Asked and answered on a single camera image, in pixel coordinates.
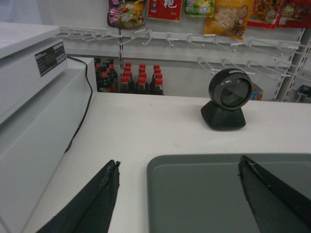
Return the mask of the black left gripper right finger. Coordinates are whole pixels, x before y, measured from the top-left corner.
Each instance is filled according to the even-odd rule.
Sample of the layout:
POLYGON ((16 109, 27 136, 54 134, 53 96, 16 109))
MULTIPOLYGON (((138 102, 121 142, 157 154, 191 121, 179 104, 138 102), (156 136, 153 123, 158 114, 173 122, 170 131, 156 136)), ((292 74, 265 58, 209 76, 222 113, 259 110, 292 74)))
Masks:
POLYGON ((242 155, 239 176, 261 233, 309 233, 311 200, 242 155))

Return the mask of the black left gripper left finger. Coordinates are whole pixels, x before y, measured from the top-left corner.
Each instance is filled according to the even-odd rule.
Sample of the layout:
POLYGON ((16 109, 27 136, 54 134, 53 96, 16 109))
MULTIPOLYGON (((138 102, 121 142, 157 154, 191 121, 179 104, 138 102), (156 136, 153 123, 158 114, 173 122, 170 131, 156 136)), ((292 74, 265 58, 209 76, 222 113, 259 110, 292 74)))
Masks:
POLYGON ((120 186, 119 161, 110 160, 39 233, 106 233, 120 186))

